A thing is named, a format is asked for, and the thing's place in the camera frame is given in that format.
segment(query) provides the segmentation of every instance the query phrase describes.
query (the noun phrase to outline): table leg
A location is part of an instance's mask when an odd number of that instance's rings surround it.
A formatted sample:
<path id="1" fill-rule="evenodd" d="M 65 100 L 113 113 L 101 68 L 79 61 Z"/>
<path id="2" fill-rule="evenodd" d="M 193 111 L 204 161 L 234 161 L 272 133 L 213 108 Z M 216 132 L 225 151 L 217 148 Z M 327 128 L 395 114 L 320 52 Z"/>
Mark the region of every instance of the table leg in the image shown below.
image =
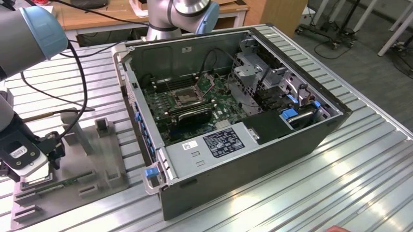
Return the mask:
<path id="1" fill-rule="evenodd" d="M 245 25 L 245 15 L 246 11 L 240 11 L 234 20 L 234 27 L 242 27 Z"/>
<path id="2" fill-rule="evenodd" d="M 396 40 L 399 39 L 401 33 L 407 30 L 409 24 L 413 21 L 413 12 L 411 13 L 408 19 L 405 20 L 405 22 L 403 23 L 403 25 L 400 26 L 399 30 L 395 32 L 392 38 L 389 39 L 388 43 L 384 45 L 381 51 L 379 52 L 379 56 L 383 56 L 387 51 L 389 50 L 389 48 L 393 46 Z"/>
<path id="3" fill-rule="evenodd" d="M 371 13 L 372 13 L 372 11 L 375 9 L 376 4 L 377 4 L 377 0 L 373 0 L 371 5 L 369 5 L 369 7 L 368 7 L 368 9 L 367 9 L 367 11 L 365 11 L 365 13 L 363 14 L 363 17 L 361 17 L 361 19 L 360 19 L 355 29 L 353 29 L 353 31 L 356 33 L 360 31 L 360 28 L 363 27 L 364 23 L 367 22 L 368 17 L 369 17 L 369 15 L 371 15 Z"/>
<path id="4" fill-rule="evenodd" d="M 66 33 L 66 36 L 70 40 L 78 41 L 78 37 L 77 37 L 78 31 L 77 30 L 67 30 L 65 33 Z M 79 43 L 73 42 L 73 45 L 74 45 L 74 48 L 81 48 Z"/>
<path id="5" fill-rule="evenodd" d="M 413 2 L 411 2 L 408 8 L 403 12 L 401 16 L 399 17 L 399 19 L 397 19 L 396 23 L 393 24 L 393 26 L 391 27 L 389 31 L 395 31 L 396 30 L 396 28 L 399 27 L 400 23 L 405 20 L 409 12 L 412 11 L 412 7 L 413 7 Z"/>
<path id="6" fill-rule="evenodd" d="M 325 9 L 325 7 L 327 7 L 329 1 L 331 1 L 331 0 L 323 0 L 323 2 L 321 2 L 320 8 L 319 8 L 319 10 L 317 10 L 317 14 L 316 14 L 315 19 L 313 19 L 313 23 L 315 23 L 316 25 L 317 25 L 317 23 L 319 23 L 319 20 L 320 20 L 320 18 L 321 18 L 324 9 Z"/>
<path id="7" fill-rule="evenodd" d="M 339 13 L 340 13 L 340 11 L 341 11 L 343 6 L 344 6 L 345 3 L 347 3 L 347 0 L 340 0 L 340 3 L 339 3 L 339 5 L 336 6 L 336 9 L 335 9 L 335 12 L 333 12 L 333 14 L 332 14 L 332 17 L 329 18 L 329 22 L 335 22 L 335 21 L 336 21 L 336 18 L 337 18 L 337 16 L 339 16 Z"/>

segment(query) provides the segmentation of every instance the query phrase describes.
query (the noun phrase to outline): white stand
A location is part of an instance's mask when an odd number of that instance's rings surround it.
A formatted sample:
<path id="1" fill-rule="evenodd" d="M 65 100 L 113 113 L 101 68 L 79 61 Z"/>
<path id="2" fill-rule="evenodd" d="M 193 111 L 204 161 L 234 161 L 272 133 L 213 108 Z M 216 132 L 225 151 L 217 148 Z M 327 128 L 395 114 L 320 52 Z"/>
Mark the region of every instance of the white stand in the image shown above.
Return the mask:
<path id="1" fill-rule="evenodd" d="M 389 48 L 393 46 L 393 44 L 396 43 L 400 35 L 403 34 L 403 32 L 407 30 L 409 24 L 412 23 L 413 21 L 413 11 L 412 11 L 412 8 L 413 8 L 413 0 L 409 0 L 411 1 L 411 4 L 408 6 L 408 8 L 405 9 L 404 13 L 401 14 L 401 16 L 399 17 L 396 23 L 393 24 L 393 26 L 391 27 L 391 31 L 393 31 L 400 23 L 404 21 L 404 23 L 401 24 L 399 30 L 395 32 L 392 38 L 389 39 L 389 41 L 387 42 L 387 44 L 384 45 L 381 51 L 379 52 L 379 56 L 384 56 L 385 53 L 388 52 Z"/>
<path id="2" fill-rule="evenodd" d="M 356 27 L 355 27 L 355 29 L 353 29 L 353 31 L 355 31 L 356 33 L 360 31 L 360 28 L 363 27 L 364 23 L 367 22 L 368 17 L 369 17 L 369 15 L 371 15 L 371 13 L 372 13 L 372 11 L 373 11 L 373 9 L 375 9 L 375 6 L 376 6 L 376 4 L 377 4 L 377 1 L 379 1 L 379 0 L 373 0 L 373 1 L 372 1 L 372 3 L 371 3 L 371 5 L 369 5 L 369 7 L 368 7 L 365 13 L 363 14 L 363 17 L 361 17 L 361 19 L 360 19 L 360 21 L 359 21 L 359 23 L 357 23 L 357 25 L 356 25 Z"/>
<path id="3" fill-rule="evenodd" d="M 325 7 L 327 7 L 329 1 L 331 1 L 331 0 L 323 0 L 323 2 L 321 2 L 320 8 L 319 8 L 319 10 L 317 10 L 317 14 L 316 14 L 315 19 L 313 19 L 315 25 L 317 25 L 317 23 L 319 23 L 319 20 L 320 20 L 320 18 L 321 18 L 323 12 L 324 12 L 324 10 L 325 10 Z"/>
<path id="4" fill-rule="evenodd" d="M 335 12 L 333 12 L 333 14 L 332 14 L 332 17 L 329 18 L 329 21 L 331 21 L 331 22 L 335 22 L 335 21 L 336 21 L 336 18 L 337 18 L 337 16 L 339 16 L 339 13 L 340 13 L 340 11 L 341 11 L 343 6 L 344 6 L 345 3 L 347 3 L 347 0 L 340 0 L 340 3 L 339 3 L 339 5 L 337 5 L 337 7 L 336 7 L 336 9 L 335 9 Z"/>

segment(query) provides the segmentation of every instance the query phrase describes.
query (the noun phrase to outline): motherboard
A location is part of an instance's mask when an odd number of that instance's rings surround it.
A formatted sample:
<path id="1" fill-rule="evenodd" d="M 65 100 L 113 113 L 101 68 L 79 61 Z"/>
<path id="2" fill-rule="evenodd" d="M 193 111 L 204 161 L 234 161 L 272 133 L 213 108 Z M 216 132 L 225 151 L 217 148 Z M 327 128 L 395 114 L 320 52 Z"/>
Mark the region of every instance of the motherboard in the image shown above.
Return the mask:
<path id="1" fill-rule="evenodd" d="M 180 82 L 151 82 L 143 90 L 166 145 L 233 125 L 246 113 L 228 88 L 228 75 L 205 73 Z"/>

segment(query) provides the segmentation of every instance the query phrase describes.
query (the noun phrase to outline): robotic arm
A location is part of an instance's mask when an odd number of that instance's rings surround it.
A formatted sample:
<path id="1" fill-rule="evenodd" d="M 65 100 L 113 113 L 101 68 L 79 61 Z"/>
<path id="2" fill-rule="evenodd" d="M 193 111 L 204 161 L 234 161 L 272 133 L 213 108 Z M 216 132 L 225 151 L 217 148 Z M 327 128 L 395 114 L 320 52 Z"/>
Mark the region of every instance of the robotic arm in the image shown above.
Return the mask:
<path id="1" fill-rule="evenodd" d="M 196 34 L 213 31 L 220 5 L 212 0 L 149 0 L 150 30 L 143 40 L 182 36 L 181 29 Z"/>
<path id="2" fill-rule="evenodd" d="M 181 36 L 180 28 L 197 34 L 212 32 L 220 6 L 210 0 L 149 0 L 149 13 L 146 40 L 159 40 Z M 38 6 L 2 14 L 0 35 L 0 82 L 69 46 L 59 22 Z M 58 136 L 57 132 L 45 138 L 35 136 L 0 95 L 0 160 L 15 174 L 27 177 L 49 162 L 59 168 L 65 147 Z"/>

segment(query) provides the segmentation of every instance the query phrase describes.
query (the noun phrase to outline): black cable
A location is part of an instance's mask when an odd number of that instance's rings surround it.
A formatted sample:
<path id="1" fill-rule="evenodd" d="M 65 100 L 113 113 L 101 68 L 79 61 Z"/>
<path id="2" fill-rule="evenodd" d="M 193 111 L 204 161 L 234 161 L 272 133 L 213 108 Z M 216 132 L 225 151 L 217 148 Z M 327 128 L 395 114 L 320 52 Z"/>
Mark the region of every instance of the black cable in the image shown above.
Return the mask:
<path id="1" fill-rule="evenodd" d="M 24 0 L 31 6 L 38 6 L 31 0 Z"/>
<path id="2" fill-rule="evenodd" d="M 401 59 L 401 61 L 407 64 L 407 66 L 411 68 L 411 70 L 413 70 L 412 65 L 408 63 L 408 61 L 403 58 L 403 56 L 400 55 L 400 53 L 397 54 L 399 58 Z"/>
<path id="3" fill-rule="evenodd" d="M 260 87 L 261 84 L 264 83 L 264 80 L 265 80 L 266 76 L 269 75 L 270 70 L 272 70 L 272 67 L 269 66 L 269 67 L 266 68 L 266 70 L 265 70 L 265 73 L 264 73 L 262 78 L 260 79 L 260 81 L 258 81 L 258 83 L 257 83 L 256 93 L 257 93 L 257 91 L 258 91 L 258 87 Z"/>
<path id="4" fill-rule="evenodd" d="M 320 54 L 319 53 L 319 51 L 317 51 L 317 48 L 321 46 L 321 45 L 324 45 L 324 44 L 327 44 L 327 43 L 329 43 L 331 42 L 331 40 L 329 41 L 327 41 L 327 42 L 323 42 L 321 44 L 319 44 L 316 47 L 315 47 L 315 52 L 316 52 L 316 54 L 317 55 L 320 55 L 323 58 L 325 58 L 325 59 L 339 59 L 344 54 L 347 54 L 351 50 L 352 50 L 352 48 L 349 48 L 344 53 L 341 53 L 337 57 L 327 57 L 327 56 L 324 56 L 323 54 Z"/>
<path id="5" fill-rule="evenodd" d="M 86 11 L 86 12 L 90 12 L 90 13 L 94 13 L 94 14 L 101 15 L 101 16 L 103 16 L 103 17 L 107 17 L 107 18 L 110 18 L 110 19 L 113 19 L 113 20 L 117 20 L 117 21 L 119 21 L 119 22 L 134 23 L 134 24 L 139 24 L 139 25 L 149 26 L 149 24 L 146 24 L 146 23 L 133 22 L 133 21 L 129 21 L 129 20 L 123 20 L 123 19 L 121 19 L 121 18 L 115 18 L 115 17 L 113 17 L 113 16 L 109 16 L 107 14 L 103 14 L 103 13 L 99 13 L 99 12 L 97 12 L 97 11 L 93 11 L 93 10 L 89 10 L 89 9 L 86 9 L 86 8 L 82 8 L 82 7 L 79 7 L 79 6 L 75 6 L 75 5 L 73 5 L 73 4 L 70 4 L 70 3 L 65 2 L 65 1 L 61 1 L 61 0 L 51 0 L 51 1 L 59 2 L 59 3 L 63 4 L 63 5 L 67 5 L 67 6 L 70 6 L 70 7 L 74 7 L 74 8 L 77 8 L 77 9 L 79 9 L 79 10 L 83 10 L 83 11 Z"/>
<path id="6" fill-rule="evenodd" d="M 242 105 L 246 105 L 246 106 L 249 106 L 249 107 L 261 108 L 261 106 L 249 105 L 249 104 L 245 104 L 245 103 L 242 103 L 242 102 L 241 102 L 241 104 L 242 104 Z"/>
<path id="7" fill-rule="evenodd" d="M 94 35 L 86 35 L 86 34 L 85 34 L 85 35 L 82 35 L 82 36 L 83 36 L 83 37 L 93 38 L 93 37 L 95 37 L 97 35 L 98 35 L 98 32 L 95 32 Z"/>
<path id="8" fill-rule="evenodd" d="M 58 111 L 54 111 L 53 113 L 54 114 L 62 114 L 62 113 L 79 113 L 81 110 L 71 110 L 71 109 L 66 109 L 66 110 L 58 110 Z"/>
<path id="9" fill-rule="evenodd" d="M 335 8 L 336 8 L 339 2 L 340 2 L 340 0 L 337 0 L 336 3 L 335 3 L 335 5 L 333 5 L 333 8 L 332 8 L 331 13 L 329 13 L 329 16 L 328 16 L 329 19 L 331 19 L 331 16 L 332 16 L 332 14 L 333 14 L 333 11 L 335 11 Z"/>
<path id="10" fill-rule="evenodd" d="M 409 71 L 407 70 L 403 70 L 397 63 L 396 63 L 396 59 L 395 58 L 399 58 L 409 67 L 409 69 L 412 70 L 412 65 L 407 62 L 407 60 L 403 58 L 403 56 L 400 55 L 400 53 L 395 50 L 392 50 L 395 52 L 395 57 L 392 57 L 392 63 L 393 63 L 393 66 L 395 68 L 408 77 L 413 80 L 413 76 L 409 74 Z"/>
<path id="11" fill-rule="evenodd" d="M 107 39 L 106 39 L 106 41 L 105 41 L 105 44 L 107 44 L 107 43 L 109 43 L 110 38 L 111 38 L 111 35 L 113 35 L 113 31 L 110 31 L 109 37 L 107 37 Z"/>
<path id="12" fill-rule="evenodd" d="M 217 60 L 218 60 L 218 55 L 217 55 L 217 52 L 216 52 L 216 48 L 213 48 L 212 50 L 209 50 L 209 52 L 206 53 L 206 56 L 205 56 L 205 60 L 202 61 L 202 65 L 201 65 L 201 69 L 200 69 L 200 72 L 198 72 L 198 77 L 200 77 L 200 79 L 201 79 L 201 75 L 202 75 L 202 73 L 204 73 L 204 71 L 205 71 L 205 68 L 206 68 L 206 63 L 208 63 L 208 57 L 209 57 L 209 55 L 212 54 L 214 52 L 214 54 L 216 54 L 216 62 L 214 62 L 214 65 L 216 65 L 216 63 L 217 63 Z"/>
<path id="13" fill-rule="evenodd" d="M 123 43 L 123 42 L 127 42 L 127 40 L 119 41 L 119 42 L 114 43 L 111 46 L 109 46 L 109 47 L 101 49 L 99 51 L 97 51 L 97 52 L 94 52 L 94 53 L 91 53 L 91 54 L 83 55 L 83 56 L 78 56 L 78 57 L 79 57 L 79 58 L 91 57 L 91 56 L 97 55 L 98 53 L 103 52 L 105 50 L 110 49 L 111 47 L 117 46 L 118 44 L 121 44 L 121 43 Z M 75 58 L 75 56 L 70 56 L 70 55 L 63 54 L 63 53 L 61 53 L 61 55 L 65 56 L 65 57 L 69 57 L 69 58 Z"/>
<path id="14" fill-rule="evenodd" d="M 62 99 L 61 97 L 57 97 L 57 96 L 54 96 L 53 94 L 49 94 L 49 93 L 45 92 L 43 90 L 41 90 L 41 89 L 38 89 L 37 87 L 34 87 L 34 86 L 27 82 L 23 72 L 20 72 L 20 76 L 22 76 L 22 80 L 23 80 L 23 82 L 26 83 L 26 85 L 27 85 L 30 88 L 33 88 L 35 91 L 38 91 L 39 93 L 43 93 L 46 96 L 50 96 L 51 98 L 55 98 L 55 99 L 58 99 L 58 100 L 61 100 L 61 101 L 65 101 L 65 102 L 67 102 L 67 103 L 70 103 L 70 104 L 75 104 L 75 105 L 78 105 L 78 106 L 83 106 L 83 105 L 81 105 L 79 103 L 77 103 L 77 102 L 74 102 L 74 101 L 70 101 L 70 100 L 66 100 L 66 99 Z M 91 107 L 89 107 L 89 110 L 86 110 L 86 112 L 91 112 L 91 111 L 95 111 L 95 109 L 91 108 Z"/>
<path id="15" fill-rule="evenodd" d="M 311 0 L 308 0 L 308 10 L 309 10 L 309 15 L 311 15 L 311 19 L 312 19 L 311 26 L 316 27 L 317 25 L 315 24 L 315 18 L 313 18 L 312 12 L 311 12 Z"/>
<path id="16" fill-rule="evenodd" d="M 89 104 L 89 87 L 87 87 L 87 84 L 86 84 L 86 76 L 85 76 L 85 72 L 83 72 L 83 67 L 82 67 L 81 59 L 79 59 L 77 50 L 75 50 L 71 42 L 69 42 L 69 47 L 70 47 L 70 50 L 73 51 L 73 54 L 74 54 L 74 57 L 75 57 L 75 60 L 77 60 L 77 63 L 78 63 L 78 67 L 79 67 L 79 72 L 81 72 L 81 79 L 82 79 L 82 85 L 83 85 L 83 106 L 82 106 L 82 109 L 79 111 L 77 119 L 69 125 L 69 127 L 65 130 L 65 132 L 58 136 L 58 138 L 57 138 L 58 141 L 62 140 L 62 138 L 67 135 L 67 133 L 74 128 L 75 124 L 78 123 L 78 121 L 79 121 L 79 119 L 81 119 L 81 117 L 82 117 L 82 115 L 83 115 L 83 113 L 86 111 L 87 104 Z"/>

